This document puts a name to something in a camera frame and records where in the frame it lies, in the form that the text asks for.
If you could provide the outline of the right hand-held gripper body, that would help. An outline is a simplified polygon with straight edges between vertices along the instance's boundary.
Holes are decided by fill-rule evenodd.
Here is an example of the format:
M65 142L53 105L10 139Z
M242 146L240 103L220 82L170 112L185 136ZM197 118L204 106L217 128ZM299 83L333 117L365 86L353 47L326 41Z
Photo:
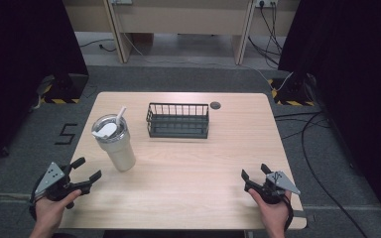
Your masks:
M248 191L250 188L257 191L262 199L269 204L279 203L284 198L286 191L297 195L301 194L301 191L282 171L271 172L266 175L266 180L263 184L255 181L253 183L245 182L244 190Z

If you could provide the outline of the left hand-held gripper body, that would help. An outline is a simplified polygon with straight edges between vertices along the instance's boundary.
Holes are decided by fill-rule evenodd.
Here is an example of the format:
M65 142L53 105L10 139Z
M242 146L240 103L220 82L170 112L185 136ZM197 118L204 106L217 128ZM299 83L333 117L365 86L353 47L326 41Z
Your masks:
M60 167L55 162L51 162L34 188L34 199L45 196L47 199L59 201L78 189L82 194L90 193L89 180L78 183L70 181L71 170L70 164Z

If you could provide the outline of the cream tumbler with lid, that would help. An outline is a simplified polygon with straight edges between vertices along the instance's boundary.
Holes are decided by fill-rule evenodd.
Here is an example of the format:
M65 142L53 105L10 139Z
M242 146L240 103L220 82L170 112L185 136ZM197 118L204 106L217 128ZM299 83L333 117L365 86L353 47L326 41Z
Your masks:
M115 114L108 114L98 118L91 127L91 134L119 172L134 167L136 159L128 125L123 117L117 120Z

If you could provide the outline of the black wire basket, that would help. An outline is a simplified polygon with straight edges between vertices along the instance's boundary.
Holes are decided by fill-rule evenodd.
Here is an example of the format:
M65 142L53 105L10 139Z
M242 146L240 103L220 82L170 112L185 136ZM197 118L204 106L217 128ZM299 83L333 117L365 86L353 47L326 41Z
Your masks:
M151 138L206 139L209 109L201 103L151 102L146 121Z

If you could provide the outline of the person's right hand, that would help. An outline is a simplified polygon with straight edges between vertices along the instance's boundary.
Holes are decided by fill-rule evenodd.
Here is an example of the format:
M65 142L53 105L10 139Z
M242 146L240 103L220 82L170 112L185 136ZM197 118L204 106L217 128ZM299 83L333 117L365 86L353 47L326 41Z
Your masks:
M266 203L261 195L252 188L248 190L248 193L259 207L260 219L269 238L285 238L285 225L289 217L289 209L285 202Z

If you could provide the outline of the person's left hand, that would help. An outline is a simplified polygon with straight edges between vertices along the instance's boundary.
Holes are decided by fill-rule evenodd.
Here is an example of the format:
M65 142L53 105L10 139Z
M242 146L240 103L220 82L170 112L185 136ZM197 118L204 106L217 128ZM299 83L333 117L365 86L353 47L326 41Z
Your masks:
M30 238L52 238L62 222L65 208L80 195L81 191L75 190L60 201L39 199L36 202L37 220Z

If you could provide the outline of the white straw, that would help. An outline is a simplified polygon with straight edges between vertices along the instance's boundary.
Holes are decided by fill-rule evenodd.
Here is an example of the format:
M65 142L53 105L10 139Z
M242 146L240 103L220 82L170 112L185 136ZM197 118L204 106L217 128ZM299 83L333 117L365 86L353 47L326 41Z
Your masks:
M125 106L121 107L119 113L116 116L116 120L115 120L116 125L120 125L120 123L121 123L120 120L121 120L123 114L125 113L126 109L127 109L127 107L125 107Z

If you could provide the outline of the black stand base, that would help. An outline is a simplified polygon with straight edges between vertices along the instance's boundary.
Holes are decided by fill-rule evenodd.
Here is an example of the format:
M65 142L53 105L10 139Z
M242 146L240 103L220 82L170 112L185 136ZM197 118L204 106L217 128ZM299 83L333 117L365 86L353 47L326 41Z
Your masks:
M84 74L68 74L57 78L50 76L43 81L45 86L41 95L42 103L50 104L76 104L88 82Z
M274 102L279 105L314 106L314 100L302 79L290 73L284 77L268 79Z

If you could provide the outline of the black curtain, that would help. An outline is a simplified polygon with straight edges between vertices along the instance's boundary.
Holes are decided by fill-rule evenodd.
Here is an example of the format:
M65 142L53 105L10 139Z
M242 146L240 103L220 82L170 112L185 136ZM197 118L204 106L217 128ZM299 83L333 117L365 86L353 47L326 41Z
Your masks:
M300 0L279 68L308 73L381 203L381 0Z
M42 80L88 74L63 0L0 0L0 153Z

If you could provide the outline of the beige desk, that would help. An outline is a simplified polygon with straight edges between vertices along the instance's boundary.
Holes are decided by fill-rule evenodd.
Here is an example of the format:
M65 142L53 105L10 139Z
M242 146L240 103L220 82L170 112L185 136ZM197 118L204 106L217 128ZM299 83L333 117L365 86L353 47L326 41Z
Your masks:
M288 35L301 0L278 0L257 8L255 0L63 0L77 32L110 32L119 61L132 51L133 34L225 35L234 61L243 63L249 37Z

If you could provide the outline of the white wall socket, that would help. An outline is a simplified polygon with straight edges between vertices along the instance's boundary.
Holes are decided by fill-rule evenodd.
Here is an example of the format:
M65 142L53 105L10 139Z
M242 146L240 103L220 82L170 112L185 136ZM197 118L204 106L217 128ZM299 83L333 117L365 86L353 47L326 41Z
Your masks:
M254 3L257 8L273 8L278 5L278 0L255 0Z

